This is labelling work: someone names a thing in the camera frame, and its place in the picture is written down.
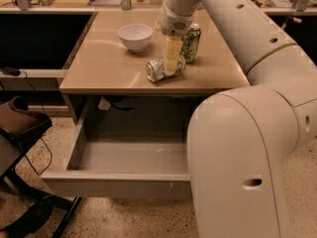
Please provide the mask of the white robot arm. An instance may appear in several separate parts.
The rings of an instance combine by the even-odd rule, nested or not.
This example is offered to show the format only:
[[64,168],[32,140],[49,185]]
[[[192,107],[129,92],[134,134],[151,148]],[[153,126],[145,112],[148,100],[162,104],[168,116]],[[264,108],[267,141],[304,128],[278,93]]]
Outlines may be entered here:
[[316,66],[250,0],[165,0],[178,34],[203,5],[249,86],[205,99],[191,116],[187,159],[200,238],[291,238],[283,161],[316,135]]

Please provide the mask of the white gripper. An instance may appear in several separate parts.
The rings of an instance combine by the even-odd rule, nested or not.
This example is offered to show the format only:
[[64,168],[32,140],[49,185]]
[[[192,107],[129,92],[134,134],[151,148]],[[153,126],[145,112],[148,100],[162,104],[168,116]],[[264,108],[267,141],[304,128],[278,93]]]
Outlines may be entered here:
[[167,7],[166,2],[163,2],[158,21],[160,31],[168,36],[164,46],[164,71],[167,75],[172,75],[177,68],[182,48],[182,40],[178,36],[184,36],[187,33],[193,21],[193,15],[177,14]]

